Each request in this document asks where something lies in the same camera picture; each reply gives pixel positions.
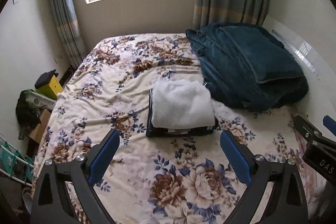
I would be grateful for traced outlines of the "black cap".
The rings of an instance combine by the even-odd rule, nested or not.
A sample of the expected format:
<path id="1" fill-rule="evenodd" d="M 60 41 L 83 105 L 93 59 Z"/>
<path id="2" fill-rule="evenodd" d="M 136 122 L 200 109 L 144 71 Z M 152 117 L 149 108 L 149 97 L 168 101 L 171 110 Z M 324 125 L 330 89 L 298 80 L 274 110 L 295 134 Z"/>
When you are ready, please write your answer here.
<path id="1" fill-rule="evenodd" d="M 52 77 L 58 77 L 56 69 L 43 73 L 36 81 L 34 87 L 35 89 L 40 89 L 41 87 L 48 85 L 52 80 Z"/>

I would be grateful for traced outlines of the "white headboard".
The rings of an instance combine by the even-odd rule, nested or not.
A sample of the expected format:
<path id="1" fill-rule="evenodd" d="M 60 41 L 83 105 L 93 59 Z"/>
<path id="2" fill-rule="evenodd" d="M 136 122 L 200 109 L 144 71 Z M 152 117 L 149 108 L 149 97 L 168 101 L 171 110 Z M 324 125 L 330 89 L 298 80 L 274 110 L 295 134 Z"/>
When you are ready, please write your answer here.
<path id="1" fill-rule="evenodd" d="M 276 19 L 266 16 L 262 27 L 282 42 L 301 65 L 309 84 L 309 92 L 297 108 L 312 124 L 327 134 L 322 120 L 326 115 L 335 118 L 334 71 L 307 41 Z"/>

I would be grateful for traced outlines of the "dark teal blanket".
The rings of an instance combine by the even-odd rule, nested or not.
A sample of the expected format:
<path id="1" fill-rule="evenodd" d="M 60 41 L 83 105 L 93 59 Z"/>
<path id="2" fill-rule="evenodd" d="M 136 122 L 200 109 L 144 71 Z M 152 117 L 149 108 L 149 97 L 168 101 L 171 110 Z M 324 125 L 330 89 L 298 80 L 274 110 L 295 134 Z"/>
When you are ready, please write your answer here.
<path id="1" fill-rule="evenodd" d="M 211 23 L 186 37 L 212 99 L 263 112 L 294 104 L 309 91 L 302 67 L 266 29 L 247 23 Z"/>

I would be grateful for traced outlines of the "green white drying rack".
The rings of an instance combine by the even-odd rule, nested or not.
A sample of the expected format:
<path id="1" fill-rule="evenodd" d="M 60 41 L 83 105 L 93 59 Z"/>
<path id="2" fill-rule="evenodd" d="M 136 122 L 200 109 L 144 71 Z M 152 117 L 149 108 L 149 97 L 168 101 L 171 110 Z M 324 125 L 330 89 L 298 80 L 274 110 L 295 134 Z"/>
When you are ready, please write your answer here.
<path id="1" fill-rule="evenodd" d="M 1 135 L 1 174 L 32 187 L 34 161 L 12 146 Z"/>

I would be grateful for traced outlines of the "cardboard box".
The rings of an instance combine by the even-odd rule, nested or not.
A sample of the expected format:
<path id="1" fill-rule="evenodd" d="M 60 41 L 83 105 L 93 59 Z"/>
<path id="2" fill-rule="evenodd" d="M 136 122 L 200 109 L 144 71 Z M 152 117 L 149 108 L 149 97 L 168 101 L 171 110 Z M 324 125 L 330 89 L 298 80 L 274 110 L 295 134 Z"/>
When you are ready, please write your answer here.
<path id="1" fill-rule="evenodd" d="M 33 141 L 35 141 L 36 143 L 40 143 L 41 142 L 41 139 L 42 139 L 42 136 L 43 136 L 43 133 L 47 127 L 47 124 L 49 122 L 49 119 L 50 119 L 50 116 L 51 116 L 51 113 L 49 110 L 47 109 L 44 109 L 41 114 L 40 114 L 40 120 L 41 120 L 41 123 L 38 124 L 32 132 L 30 132 L 28 134 L 28 137 L 30 139 L 32 139 Z"/>

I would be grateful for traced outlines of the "yellow box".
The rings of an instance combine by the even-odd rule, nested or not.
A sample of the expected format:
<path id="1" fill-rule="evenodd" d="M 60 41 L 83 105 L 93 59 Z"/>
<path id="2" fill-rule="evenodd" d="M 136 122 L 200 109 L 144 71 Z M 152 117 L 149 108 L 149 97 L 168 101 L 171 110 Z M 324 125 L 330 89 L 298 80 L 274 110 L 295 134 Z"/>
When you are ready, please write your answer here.
<path id="1" fill-rule="evenodd" d="M 42 94 L 52 100 L 57 100 L 58 94 L 61 93 L 62 91 L 63 88 L 55 76 L 52 76 L 48 84 L 45 84 L 41 88 L 37 89 L 37 92 L 39 94 Z"/>

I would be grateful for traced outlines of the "floral bed sheet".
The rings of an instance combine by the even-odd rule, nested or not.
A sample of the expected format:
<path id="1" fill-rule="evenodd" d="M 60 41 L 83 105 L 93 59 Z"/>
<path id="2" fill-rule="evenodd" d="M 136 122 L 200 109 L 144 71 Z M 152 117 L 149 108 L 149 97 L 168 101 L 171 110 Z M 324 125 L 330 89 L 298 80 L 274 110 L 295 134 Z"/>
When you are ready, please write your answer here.
<path id="1" fill-rule="evenodd" d="M 45 162 L 56 168 L 74 162 L 117 134 L 117 152 L 93 191 L 117 223 L 136 223 L 148 216 L 162 223 L 222 223 L 243 194 L 244 185 L 224 156 L 220 133 L 228 129 L 254 152 L 277 161 L 298 161 L 313 212 L 319 199 L 315 172 L 304 165 L 289 109 L 264 114 L 235 111 L 215 104 L 219 125 L 204 136 L 177 136 L 147 123 L 149 93 L 157 79 L 199 80 L 201 69 L 183 34 L 141 34 L 106 38 L 84 59 L 58 96 L 35 158 L 33 223 L 91 223 L 66 182 L 67 201 L 55 197 L 41 177 Z"/>

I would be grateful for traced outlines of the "grey-blue left curtain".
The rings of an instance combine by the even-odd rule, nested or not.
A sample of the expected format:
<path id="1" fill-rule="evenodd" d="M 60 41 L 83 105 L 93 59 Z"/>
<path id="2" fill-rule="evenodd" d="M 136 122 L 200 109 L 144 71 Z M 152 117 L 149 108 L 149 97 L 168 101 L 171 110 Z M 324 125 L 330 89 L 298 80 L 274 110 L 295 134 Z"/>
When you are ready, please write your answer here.
<path id="1" fill-rule="evenodd" d="M 78 68 L 87 55 L 80 33 L 73 0 L 50 0 L 51 10 L 62 46 L 73 68 Z"/>

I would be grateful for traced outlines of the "white knit sweater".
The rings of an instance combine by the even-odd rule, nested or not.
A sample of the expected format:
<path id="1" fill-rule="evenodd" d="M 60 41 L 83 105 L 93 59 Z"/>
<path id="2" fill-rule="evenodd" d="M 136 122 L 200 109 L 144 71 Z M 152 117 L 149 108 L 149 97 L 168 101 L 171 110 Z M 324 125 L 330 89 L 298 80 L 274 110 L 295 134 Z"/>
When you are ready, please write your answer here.
<path id="1" fill-rule="evenodd" d="M 153 87 L 151 122 L 154 127 L 171 129 L 213 126 L 209 90 L 198 81 L 158 79 Z"/>

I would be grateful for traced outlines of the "black bag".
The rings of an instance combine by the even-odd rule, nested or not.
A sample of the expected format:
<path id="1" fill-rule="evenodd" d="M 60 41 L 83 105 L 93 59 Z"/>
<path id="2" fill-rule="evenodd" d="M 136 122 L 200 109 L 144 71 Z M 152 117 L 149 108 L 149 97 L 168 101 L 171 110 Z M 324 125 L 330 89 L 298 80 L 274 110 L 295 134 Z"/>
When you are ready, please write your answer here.
<path id="1" fill-rule="evenodd" d="M 39 118 L 39 110 L 29 105 L 26 101 L 26 95 L 26 90 L 21 91 L 15 108 L 15 114 L 20 129 L 28 134 L 32 132 L 37 125 L 41 124 L 41 120 Z"/>

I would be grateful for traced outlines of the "folded dark striped garment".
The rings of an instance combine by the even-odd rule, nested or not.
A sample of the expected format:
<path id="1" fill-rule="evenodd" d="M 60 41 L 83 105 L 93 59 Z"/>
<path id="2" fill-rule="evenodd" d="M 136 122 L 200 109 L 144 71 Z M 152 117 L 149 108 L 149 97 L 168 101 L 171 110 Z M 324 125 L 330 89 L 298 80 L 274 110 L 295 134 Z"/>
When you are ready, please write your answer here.
<path id="1" fill-rule="evenodd" d="M 149 91 L 149 112 L 147 116 L 147 124 L 146 124 L 146 137 L 160 137 L 160 138 L 168 138 L 173 136 L 205 136 L 210 135 L 213 131 L 218 127 L 219 121 L 215 118 L 215 124 L 213 126 L 206 127 L 195 127 L 188 129 L 171 129 L 171 128 L 157 128 L 152 124 L 152 116 L 153 116 L 153 89 Z"/>

